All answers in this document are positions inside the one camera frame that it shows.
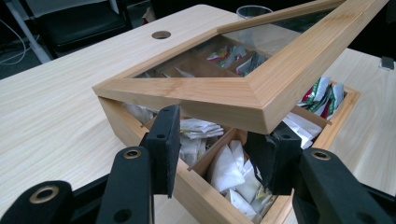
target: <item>wooden table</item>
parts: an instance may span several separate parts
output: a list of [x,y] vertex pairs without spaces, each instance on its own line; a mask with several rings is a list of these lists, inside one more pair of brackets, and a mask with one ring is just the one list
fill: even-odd
[[[148,42],[150,34],[167,30],[181,43],[182,37],[194,38],[196,33],[236,20],[227,11],[192,7],[2,79],[0,214],[37,183],[61,179],[77,189],[110,171],[124,144],[112,132],[92,86],[147,60],[139,46]],[[361,91],[331,149],[359,181],[394,194],[396,74],[378,68],[379,62],[347,49],[326,72],[333,80]],[[175,199],[156,196],[155,202],[157,223],[197,222]]]

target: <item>table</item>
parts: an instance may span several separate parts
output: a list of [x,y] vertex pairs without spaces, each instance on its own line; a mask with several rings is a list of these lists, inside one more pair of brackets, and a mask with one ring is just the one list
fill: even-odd
[[[147,60],[144,43],[150,34],[170,31],[178,44],[182,36],[194,38],[196,33],[236,20],[235,14],[217,8],[192,7],[2,79],[0,214],[37,183],[61,179],[77,189],[110,171],[124,144],[112,132],[92,86]],[[394,194],[396,74],[378,68],[379,62],[346,49],[326,72],[361,91],[331,150],[359,181]],[[176,199],[156,196],[155,212],[157,223],[197,223]]]

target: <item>black chair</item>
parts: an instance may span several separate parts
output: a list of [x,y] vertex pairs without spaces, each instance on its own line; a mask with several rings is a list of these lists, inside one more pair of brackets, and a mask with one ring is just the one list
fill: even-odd
[[127,7],[117,1],[120,14],[108,0],[78,7],[70,7],[35,17],[26,0],[20,0],[23,9],[42,37],[49,53],[55,59],[58,52],[82,48],[132,29]]

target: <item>wooden frame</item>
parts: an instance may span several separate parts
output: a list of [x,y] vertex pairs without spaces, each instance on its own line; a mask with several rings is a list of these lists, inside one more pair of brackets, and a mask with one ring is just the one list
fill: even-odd
[[[120,102],[156,109],[178,104],[181,105],[181,114],[187,117],[256,133],[270,133],[387,2],[318,0],[221,26],[153,55],[150,60],[115,74],[93,89],[113,131],[126,146],[137,145],[148,128],[127,113]],[[334,7],[333,12],[248,77],[129,78],[215,35]],[[326,125],[314,147],[327,148],[330,145],[356,103],[359,94],[346,91],[348,95],[339,110],[341,112],[334,115],[332,125]],[[194,170],[189,170],[183,161],[179,161],[177,167],[174,195],[202,223],[249,223],[243,214],[219,196]],[[281,222],[290,209],[290,197],[279,197],[262,223]]]

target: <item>floor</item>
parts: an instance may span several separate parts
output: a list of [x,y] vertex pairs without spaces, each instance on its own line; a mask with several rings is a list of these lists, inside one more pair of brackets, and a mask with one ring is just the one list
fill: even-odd
[[[148,7],[150,7],[150,1],[128,6],[134,28],[142,25],[142,16],[146,13]],[[33,51],[29,48],[27,38],[21,37],[24,45],[17,37],[15,38],[16,39],[10,43],[0,45],[0,79],[13,76],[41,64]],[[39,36],[36,35],[35,38],[38,38],[37,42],[43,47],[44,51],[48,53]]]

